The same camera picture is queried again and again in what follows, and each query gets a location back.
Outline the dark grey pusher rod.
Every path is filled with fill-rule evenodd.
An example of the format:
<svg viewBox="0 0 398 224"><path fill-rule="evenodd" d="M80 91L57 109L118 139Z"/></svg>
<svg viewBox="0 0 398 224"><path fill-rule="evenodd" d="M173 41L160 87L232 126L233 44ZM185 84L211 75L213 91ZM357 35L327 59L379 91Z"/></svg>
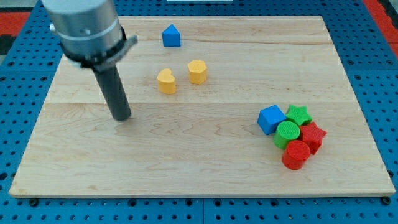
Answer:
<svg viewBox="0 0 398 224"><path fill-rule="evenodd" d="M106 104L116 121L125 121L131 115L124 87L115 65L104 70L93 70Z"/></svg>

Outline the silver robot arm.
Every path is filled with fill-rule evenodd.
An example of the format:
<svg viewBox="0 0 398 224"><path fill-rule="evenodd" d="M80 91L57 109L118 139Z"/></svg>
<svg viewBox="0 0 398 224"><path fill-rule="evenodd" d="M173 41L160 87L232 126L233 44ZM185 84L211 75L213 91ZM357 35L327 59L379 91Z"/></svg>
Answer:
<svg viewBox="0 0 398 224"><path fill-rule="evenodd" d="M112 0L42 0L63 53L95 74L113 119L127 120L131 109L116 64L138 43L127 37Z"/></svg>

